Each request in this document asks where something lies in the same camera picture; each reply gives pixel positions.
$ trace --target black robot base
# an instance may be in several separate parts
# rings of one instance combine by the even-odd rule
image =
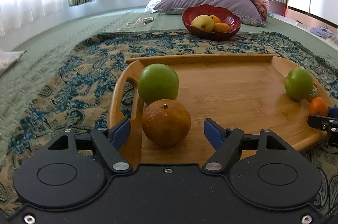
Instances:
[[[15,173],[24,203],[1,224],[331,224],[311,204],[321,176],[269,129],[204,122],[215,153],[198,164],[140,164],[132,170],[118,150],[130,122],[75,135],[65,130]],[[243,150],[255,155],[239,160]],[[93,157],[78,154],[92,150]]]

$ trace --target orange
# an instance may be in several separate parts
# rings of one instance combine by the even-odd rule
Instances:
[[[209,16],[213,19],[214,23],[220,23],[221,22],[221,20],[217,16],[215,16],[215,15],[209,15]]]
[[[148,139],[158,146],[180,143],[190,130],[191,118],[178,101],[158,100],[150,104],[142,116],[142,129]]]
[[[213,31],[231,32],[231,28],[226,23],[215,23]]]
[[[313,99],[309,105],[309,113],[321,116],[328,115],[328,106],[320,97]]]

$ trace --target yellow pear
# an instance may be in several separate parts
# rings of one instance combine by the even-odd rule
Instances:
[[[200,15],[192,20],[191,25],[202,31],[211,32],[214,28],[214,21],[208,15]]]

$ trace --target wooden furniture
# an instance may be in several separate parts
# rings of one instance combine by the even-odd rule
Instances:
[[[314,18],[314,17],[311,17],[309,15],[306,15],[304,13],[301,13],[301,12],[298,12],[298,11],[295,11],[295,10],[292,10],[290,8],[287,9],[287,14],[286,16],[290,19],[293,19],[293,20],[296,20],[298,22],[301,22],[302,24],[304,24],[305,26],[307,26],[309,29],[314,27],[314,26],[325,26],[327,27],[329,30],[331,30],[334,34],[337,33],[337,28],[325,23],[325,22],[322,22],[322,21],[319,21],[318,19]]]
[[[287,5],[285,3],[281,3],[278,1],[271,1],[271,0],[269,0],[269,3],[270,3],[270,7],[269,7],[268,12],[277,13],[281,16],[286,15]]]
[[[309,102],[322,97],[332,101],[313,78],[317,92],[307,100],[294,101],[285,92],[284,80],[298,65],[267,54],[175,55],[128,59],[114,89],[108,126],[125,118],[120,110],[126,82],[137,89],[142,69],[153,63],[171,66],[178,74],[177,100],[189,111],[191,129],[181,144],[173,148],[155,146],[143,133],[141,120],[144,103],[137,92],[131,113],[131,134],[120,153],[135,168],[138,163],[200,163],[214,153],[203,134],[203,121],[212,118],[222,127],[238,127],[245,133],[259,134],[270,128],[297,150],[321,141],[326,132],[307,125]],[[242,157],[254,154],[244,151]]]

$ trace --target metal screw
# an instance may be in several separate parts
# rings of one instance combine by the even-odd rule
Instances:
[[[210,162],[206,164],[206,169],[209,171],[219,171],[222,168],[222,165],[217,162]]]
[[[164,172],[165,173],[173,173],[173,169],[172,168],[165,168]]]
[[[312,216],[304,216],[302,219],[301,219],[301,224],[310,224],[312,222]]]
[[[113,169],[117,171],[125,171],[129,168],[129,164],[126,162],[117,162],[113,165]]]
[[[27,224],[34,224],[35,223],[35,218],[33,216],[27,215],[23,218],[23,220],[27,223]]]

